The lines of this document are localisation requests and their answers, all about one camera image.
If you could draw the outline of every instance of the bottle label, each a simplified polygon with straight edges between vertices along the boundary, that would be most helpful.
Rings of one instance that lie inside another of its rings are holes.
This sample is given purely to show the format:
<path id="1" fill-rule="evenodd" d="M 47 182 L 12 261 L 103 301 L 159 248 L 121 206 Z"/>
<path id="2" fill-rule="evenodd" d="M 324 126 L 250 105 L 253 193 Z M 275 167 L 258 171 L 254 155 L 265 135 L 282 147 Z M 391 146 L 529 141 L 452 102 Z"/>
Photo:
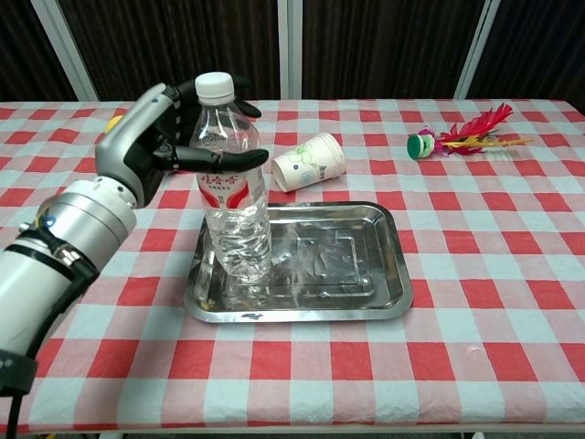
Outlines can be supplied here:
<path id="1" fill-rule="evenodd" d="M 262 169 L 244 174 L 197 174 L 203 203 L 215 209 L 243 209 L 252 206 L 264 193 Z"/>

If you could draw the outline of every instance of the red feather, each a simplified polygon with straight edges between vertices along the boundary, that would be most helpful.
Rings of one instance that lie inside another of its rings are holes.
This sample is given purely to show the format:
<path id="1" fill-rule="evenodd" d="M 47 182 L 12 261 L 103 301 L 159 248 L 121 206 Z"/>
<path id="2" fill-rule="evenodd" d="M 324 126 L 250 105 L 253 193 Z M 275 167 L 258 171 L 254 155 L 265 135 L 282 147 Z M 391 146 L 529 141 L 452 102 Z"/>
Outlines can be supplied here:
<path id="1" fill-rule="evenodd" d="M 439 140 L 442 142 L 453 142 L 463 137 L 469 137 L 470 135 L 486 135 L 510 114 L 512 114 L 512 107 L 507 103 L 503 103 L 495 112 L 494 109 L 491 109 L 489 112 L 483 112 L 480 116 L 466 123 L 461 127 L 459 133 L 457 132 L 457 123 L 455 123 L 451 127 L 450 132 L 441 133 Z"/>

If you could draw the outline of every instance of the tray rim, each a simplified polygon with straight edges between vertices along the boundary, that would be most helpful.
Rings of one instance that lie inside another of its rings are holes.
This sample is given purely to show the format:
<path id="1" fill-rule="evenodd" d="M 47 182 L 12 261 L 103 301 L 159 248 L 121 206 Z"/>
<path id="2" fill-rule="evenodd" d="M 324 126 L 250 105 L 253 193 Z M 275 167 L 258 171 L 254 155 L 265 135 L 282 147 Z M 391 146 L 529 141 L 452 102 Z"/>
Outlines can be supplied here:
<path id="1" fill-rule="evenodd" d="M 289 310 L 261 310 L 261 311 L 206 311 L 198 305 L 198 301 L 192 294 L 194 283 L 188 282 L 184 294 L 185 307 L 189 314 L 198 320 L 208 323 L 263 323 L 263 322 L 315 322 L 315 321 L 348 321 L 348 320 L 381 320 L 402 316 L 410 309 L 412 304 L 412 285 L 404 253 L 400 246 L 398 230 L 394 217 L 388 209 L 378 203 L 371 201 L 339 201 L 339 202 L 305 202 L 305 203 L 269 203 L 269 209 L 298 209 L 298 208 L 334 208 L 336 206 L 352 207 L 367 206 L 377 209 L 382 213 L 389 227 L 389 242 L 392 247 L 396 269 L 399 274 L 399 281 L 402 286 L 402 296 L 394 305 L 388 308 L 366 308 L 366 309 L 289 309 Z M 189 269 L 188 278 L 191 279 L 194 270 L 198 270 L 201 258 L 204 254 L 204 243 L 201 239 L 207 230 L 205 218 L 199 229 L 197 246 L 193 260 L 198 263 Z"/>

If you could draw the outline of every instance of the white bottle cap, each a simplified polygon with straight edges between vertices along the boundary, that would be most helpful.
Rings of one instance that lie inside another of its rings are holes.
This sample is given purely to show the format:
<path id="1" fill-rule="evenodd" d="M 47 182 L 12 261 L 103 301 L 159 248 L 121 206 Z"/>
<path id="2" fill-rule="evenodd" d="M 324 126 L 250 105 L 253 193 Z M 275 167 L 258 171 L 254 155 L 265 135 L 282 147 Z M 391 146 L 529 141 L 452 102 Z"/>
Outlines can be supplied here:
<path id="1" fill-rule="evenodd" d="M 212 71 L 195 78 L 199 101 L 205 105 L 221 105 L 235 99 L 234 81 L 229 73 Z"/>

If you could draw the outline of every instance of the table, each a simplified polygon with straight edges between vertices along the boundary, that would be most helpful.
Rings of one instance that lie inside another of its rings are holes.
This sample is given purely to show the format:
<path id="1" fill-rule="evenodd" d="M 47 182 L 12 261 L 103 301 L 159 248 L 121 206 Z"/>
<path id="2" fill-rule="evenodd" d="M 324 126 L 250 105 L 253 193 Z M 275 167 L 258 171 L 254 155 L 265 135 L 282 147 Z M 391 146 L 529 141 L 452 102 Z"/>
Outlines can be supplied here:
<path id="1" fill-rule="evenodd" d="M 501 133 L 531 144 L 407 156 L 408 134 L 425 123 L 441 131 L 499 103 L 259 102 L 271 153 L 328 132 L 347 159 L 346 176 L 291 194 L 267 167 L 270 201 L 388 208 L 412 309 L 390 321 L 196 321 L 182 292 L 203 211 L 195 179 L 170 176 L 42 350 L 23 431 L 583 427 L 585 117 L 565 102 L 510 101 Z M 129 106 L 0 105 L 1 246 L 44 198 L 93 177 L 94 143 Z M 0 400 L 0 423 L 7 412 Z"/>

